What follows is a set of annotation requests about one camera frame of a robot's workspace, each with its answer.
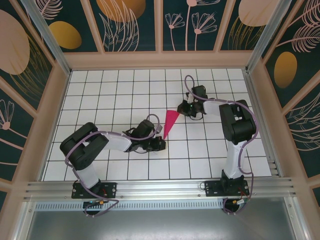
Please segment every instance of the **flower illustration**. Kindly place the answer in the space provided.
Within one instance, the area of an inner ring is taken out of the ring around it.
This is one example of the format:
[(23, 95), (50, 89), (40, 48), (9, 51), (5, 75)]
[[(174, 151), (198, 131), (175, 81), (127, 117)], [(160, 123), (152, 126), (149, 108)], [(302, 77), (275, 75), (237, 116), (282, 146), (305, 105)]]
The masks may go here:
[(205, 6), (218, 4), (220, 0), (186, 0), (186, 4), (188, 4), (188, 12), (186, 14), (186, 28), (185, 28), (185, 50), (188, 51), (188, 26), (189, 26), (189, 15), (190, 8), (195, 6)]
[(219, 3), (220, 0), (186, 0), (186, 3), (189, 5), (189, 7), (195, 7), (200, 5), (212, 5)]
[(183, 21), (181, 13), (179, 13), (179, 14), (174, 13), (174, 14), (172, 14), (172, 16), (170, 13), (168, 13), (165, 15), (165, 20), (170, 28), (172, 47), (173, 47), (173, 51), (175, 51), (176, 49), (175, 49), (175, 44), (174, 44), (174, 38), (172, 35), (172, 29), (177, 29), (177, 28), (181, 28), (181, 27), (185, 26), (185, 22)]
[[(26, 139), (27, 138), (26, 136), (24, 136), (24, 135), (22, 135), (22, 134), (20, 134), (10, 128), (11, 120), (14, 115), (14, 110), (15, 110), (15, 105), (13, 102), (8, 101), (8, 103), (6, 104), (6, 102), (3, 99), (0, 100), (0, 130), (5, 130), (5, 131), (9, 130), (9, 131), (19, 135), (20, 137), (23, 137)], [(24, 149), (23, 147), (15, 145), (12, 142), (6, 141), (2, 138), (0, 138), (0, 142), (5, 143), (5, 144), (7, 144), (11, 147), (14, 147), (16, 149), (20, 149), (20, 150)]]
[(199, 34), (212, 33), (217, 30), (217, 25), (214, 25), (216, 20), (214, 18), (214, 13), (202, 14), (199, 19), (199, 13), (192, 14), (192, 25), (195, 33), (194, 50), (197, 50), (197, 37)]
[(8, 130), (10, 129), (10, 122), (14, 114), (15, 105), (8, 101), (6, 105), (3, 99), (0, 100), (0, 129)]

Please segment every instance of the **white grid floor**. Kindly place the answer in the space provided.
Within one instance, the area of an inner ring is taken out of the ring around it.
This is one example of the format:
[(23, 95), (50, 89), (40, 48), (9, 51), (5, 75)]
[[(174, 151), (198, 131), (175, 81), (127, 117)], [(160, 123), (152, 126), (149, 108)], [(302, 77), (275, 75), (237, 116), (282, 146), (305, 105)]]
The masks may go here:
[[(60, 143), (87, 122), (100, 130), (122, 132), (136, 127), (148, 114), (165, 123), (166, 111), (176, 110), (191, 75), (204, 85), (209, 98), (245, 99), (251, 107), (241, 69), (152, 69), (73, 71), (45, 166), (44, 181), (73, 181)], [(247, 147), (243, 169), (255, 177), (271, 176), (259, 139)], [(166, 150), (138, 154), (103, 150), (93, 162), (101, 180), (219, 178), (227, 156), (220, 117), (191, 120), (180, 115), (167, 139)]]

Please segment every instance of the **gold circle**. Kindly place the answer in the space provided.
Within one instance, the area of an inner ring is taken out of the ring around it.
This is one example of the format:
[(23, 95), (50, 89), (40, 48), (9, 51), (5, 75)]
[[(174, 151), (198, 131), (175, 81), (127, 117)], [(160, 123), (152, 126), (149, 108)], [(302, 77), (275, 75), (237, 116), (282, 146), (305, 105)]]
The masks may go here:
[(261, 27), (268, 23), (279, 0), (241, 0), (240, 21), (250, 27)]
[(279, 88), (288, 87), (297, 72), (297, 59), (291, 52), (285, 51), (277, 58), (274, 66), (274, 81)]
[(129, 22), (125, 19), (125, 4), (127, 10), (132, 10), (135, 18), (139, 18), (146, 9), (146, 0), (96, 0), (100, 10), (115, 22)]
[(74, 26), (65, 21), (55, 21), (49, 28), (60, 47), (65, 49), (76, 49), (80, 47), (82, 40), (80, 33)]
[(29, 63), (28, 35), (21, 24), (0, 9), (0, 69), (8, 74), (21, 74)]

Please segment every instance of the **enclosure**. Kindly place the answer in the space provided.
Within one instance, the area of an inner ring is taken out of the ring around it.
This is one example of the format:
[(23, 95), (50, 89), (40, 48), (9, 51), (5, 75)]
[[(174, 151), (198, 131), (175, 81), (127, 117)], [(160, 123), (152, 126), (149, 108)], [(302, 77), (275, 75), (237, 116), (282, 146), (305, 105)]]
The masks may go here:
[[(319, 26), (319, 0), (1, 1), (1, 239), (320, 239)], [(86, 217), (62, 141), (87, 122), (165, 126), (186, 76), (257, 119), (247, 208), (202, 187), (225, 168), (222, 119), (180, 114), (165, 150), (101, 151), (119, 204)]]

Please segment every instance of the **pink cone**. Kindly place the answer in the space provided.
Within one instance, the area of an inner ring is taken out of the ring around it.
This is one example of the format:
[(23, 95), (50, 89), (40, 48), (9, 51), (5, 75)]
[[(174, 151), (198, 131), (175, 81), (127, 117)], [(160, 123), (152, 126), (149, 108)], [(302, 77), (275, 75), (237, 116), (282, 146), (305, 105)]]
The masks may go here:
[(172, 129), (179, 115), (180, 114), (177, 111), (173, 111), (173, 110), (166, 111), (163, 139), (166, 139), (166, 137), (168, 136), (170, 130)]

